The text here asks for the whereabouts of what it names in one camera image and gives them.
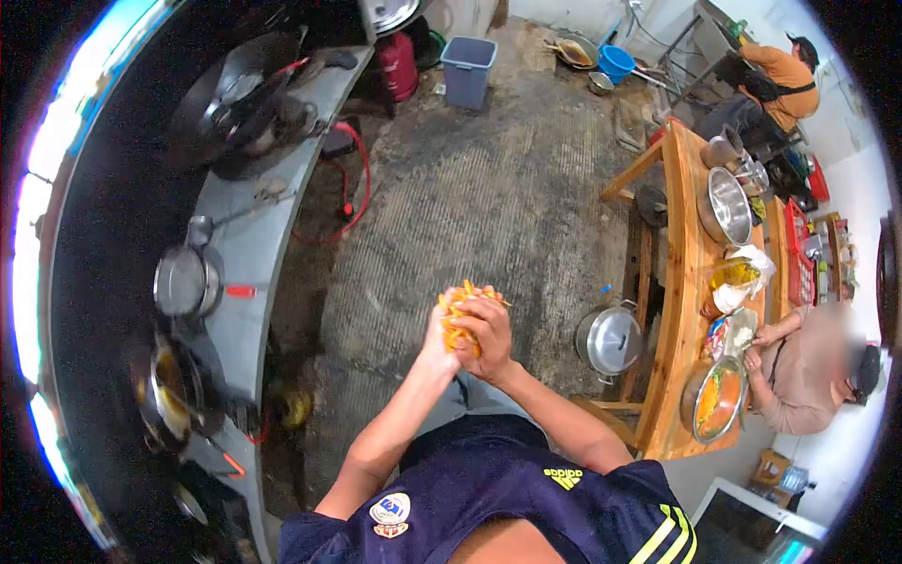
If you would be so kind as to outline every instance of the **dirty floor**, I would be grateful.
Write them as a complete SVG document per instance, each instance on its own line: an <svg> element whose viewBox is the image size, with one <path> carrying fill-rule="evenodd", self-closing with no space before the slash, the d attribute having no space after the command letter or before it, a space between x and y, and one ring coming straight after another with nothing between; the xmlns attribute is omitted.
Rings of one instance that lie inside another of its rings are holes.
<svg viewBox="0 0 902 564"><path fill-rule="evenodd" d="M436 295L464 278L493 284L513 304L512 356L537 378L564 396L616 392L577 357L574 332L590 311L630 297L636 218L598 194L635 154L615 141L618 97L594 96L584 73L560 66L542 46L553 36L517 18L490 32L499 49L482 112L433 93L443 80L434 69L394 120L363 118L369 208L338 244L292 242L282 268L272 314L281 373L309 389L315 407L303 436L282 444L291 471L270 465L271 513L316 505L412 364ZM618 96L646 90L627 82ZM356 179L359 155L344 162ZM336 189L336 171L315 174L296 231L337 227L323 219ZM601 295L608 284L614 291Z"/></svg>

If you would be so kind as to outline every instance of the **shelf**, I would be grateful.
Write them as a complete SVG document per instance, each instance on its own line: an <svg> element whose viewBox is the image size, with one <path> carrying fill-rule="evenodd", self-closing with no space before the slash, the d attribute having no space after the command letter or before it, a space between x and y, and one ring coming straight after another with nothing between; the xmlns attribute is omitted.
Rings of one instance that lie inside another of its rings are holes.
<svg viewBox="0 0 902 564"><path fill-rule="evenodd" d="M299 100L316 104L319 118L330 123L373 55L372 46L343 49L357 58L354 69L323 69L313 81L289 93ZM261 186L274 182L287 185L278 203L231 221L214 234L209 247L221 258L223 283L253 284L257 294L252 300L222 299L205 319L206 335L189 339L192 349L202 358L209 359L214 376L224 388L223 395L243 396L256 402L258 407L262 394L263 357L282 257L324 139L324 135L307 139L269 170L250 180L223 180L210 172L194 210L195 215L210 216L216 221L254 206L254 195ZM246 500L260 559L274 562L279 523L265 512L263 506L260 449L230 420L226 420L214 441L244 468L244 478L224 476L220 480ZM192 437L187 455L210 473L232 469L220 452L197 436Z"/></svg>
<svg viewBox="0 0 902 564"><path fill-rule="evenodd" d="M833 266L830 267L830 282L833 292L836 294L836 300L845 302L842 297L842 263L840 263L840 243L836 236L836 222L830 216L821 216L814 220L814 223L824 222L827 224L827 238L829 240L830 255L833 257Z"/></svg>

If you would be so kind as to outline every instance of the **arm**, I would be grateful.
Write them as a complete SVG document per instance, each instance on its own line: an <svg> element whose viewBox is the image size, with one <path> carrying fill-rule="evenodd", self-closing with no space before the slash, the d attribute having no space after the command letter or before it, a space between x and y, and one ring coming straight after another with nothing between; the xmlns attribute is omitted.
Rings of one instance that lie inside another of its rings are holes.
<svg viewBox="0 0 902 564"><path fill-rule="evenodd" d="M811 306L795 308L776 325L765 325L758 329L758 332L755 334L755 340L753 340L751 344L758 347L768 347L786 335L798 331L802 327L802 322L805 321L805 317L807 317L808 311L810 310Z"/></svg>
<svg viewBox="0 0 902 564"><path fill-rule="evenodd" d="M456 352L465 370L507 393L577 464L607 474L633 462L626 445L611 428L552 392L511 360L511 321L501 304L467 300L457 307L468 317L451 323L470 329L482 349L482 355L476 358L472 345L459 343Z"/></svg>
<svg viewBox="0 0 902 564"><path fill-rule="evenodd" d="M610 427L552 392L520 363L510 361L502 369L498 387L536 420L576 464L607 474L633 462L626 445Z"/></svg>
<svg viewBox="0 0 902 564"><path fill-rule="evenodd" d="M748 62L756 62L766 68L776 63L780 59L780 55L786 55L786 53L776 47L762 47L755 43L746 43L739 49L739 55Z"/></svg>
<svg viewBox="0 0 902 564"><path fill-rule="evenodd" d="M347 519L381 490L419 426L454 378L460 363L445 350L439 316L436 307L429 318L423 350L385 409L351 444L336 482L317 505L316 513Z"/></svg>
<svg viewBox="0 0 902 564"><path fill-rule="evenodd" d="M761 357L757 347L745 352L743 362L749 375L754 405L761 411L770 430L791 435L811 435L826 429L830 424L830 414L823 410L780 401L761 372Z"/></svg>

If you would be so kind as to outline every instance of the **gray plastic bin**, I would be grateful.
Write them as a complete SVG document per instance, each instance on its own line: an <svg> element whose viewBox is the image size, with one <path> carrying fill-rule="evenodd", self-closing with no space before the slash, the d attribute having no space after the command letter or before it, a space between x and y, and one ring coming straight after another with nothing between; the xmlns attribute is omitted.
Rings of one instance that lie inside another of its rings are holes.
<svg viewBox="0 0 902 564"><path fill-rule="evenodd" d="M498 53L498 43L475 37L455 37L442 51L445 65L445 96L452 106L483 108L489 71Z"/></svg>

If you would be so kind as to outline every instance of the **woman in orange shirt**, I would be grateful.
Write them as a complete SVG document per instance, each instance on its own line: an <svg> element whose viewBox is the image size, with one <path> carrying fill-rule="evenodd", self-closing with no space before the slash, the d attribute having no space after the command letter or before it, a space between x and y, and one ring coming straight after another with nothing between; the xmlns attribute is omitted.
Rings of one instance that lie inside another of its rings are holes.
<svg viewBox="0 0 902 564"><path fill-rule="evenodd" d="M778 141L786 136L796 122L808 117L817 109L819 96L814 88L814 72L817 68L817 51L805 37L792 37L792 52L776 47L762 47L747 43L739 51L741 57L757 63L763 73L774 83L786 88L806 88L780 96L763 104L749 93L745 86L730 99L722 102L704 117L695 133L706 141L718 135L724 124L739 133L747 147L760 141Z"/></svg>

